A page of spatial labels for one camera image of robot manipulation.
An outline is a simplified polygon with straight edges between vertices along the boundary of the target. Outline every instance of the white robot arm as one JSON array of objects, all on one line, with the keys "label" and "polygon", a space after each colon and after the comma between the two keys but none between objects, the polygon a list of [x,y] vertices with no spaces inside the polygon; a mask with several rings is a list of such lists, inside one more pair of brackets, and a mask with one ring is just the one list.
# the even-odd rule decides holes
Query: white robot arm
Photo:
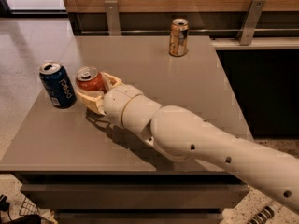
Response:
[{"label": "white robot arm", "polygon": [[111,123],[135,133],[172,161],[207,161],[299,213],[299,160],[225,133],[178,106],[162,106],[130,85],[104,97]]}]

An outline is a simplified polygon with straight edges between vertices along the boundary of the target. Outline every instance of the soda can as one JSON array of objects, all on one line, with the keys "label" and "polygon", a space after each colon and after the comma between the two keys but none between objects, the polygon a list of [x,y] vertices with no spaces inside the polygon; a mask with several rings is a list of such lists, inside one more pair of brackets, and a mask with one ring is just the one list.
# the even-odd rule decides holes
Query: soda can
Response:
[{"label": "soda can", "polygon": [[45,63],[39,68],[39,77],[52,101],[58,108],[68,108],[77,97],[65,68],[57,62]]},{"label": "soda can", "polygon": [[80,68],[77,72],[76,84],[84,91],[106,92],[102,74],[95,67]]},{"label": "soda can", "polygon": [[174,19],[171,24],[169,54],[183,56],[187,53],[189,25],[185,19]]}]

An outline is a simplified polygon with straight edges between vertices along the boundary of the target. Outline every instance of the can top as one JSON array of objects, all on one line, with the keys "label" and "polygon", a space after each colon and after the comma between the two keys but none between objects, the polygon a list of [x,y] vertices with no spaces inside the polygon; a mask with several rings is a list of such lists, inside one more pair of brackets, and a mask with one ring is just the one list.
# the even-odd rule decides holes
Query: can top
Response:
[{"label": "can top", "polygon": [[188,21],[185,19],[174,19],[172,23],[176,26],[185,26],[188,25]]},{"label": "can top", "polygon": [[78,70],[76,78],[79,81],[89,81],[96,78],[98,73],[95,67],[84,66]]},{"label": "can top", "polygon": [[44,75],[51,75],[55,72],[58,72],[62,66],[60,63],[52,62],[52,63],[45,63],[39,68],[39,72]]}]

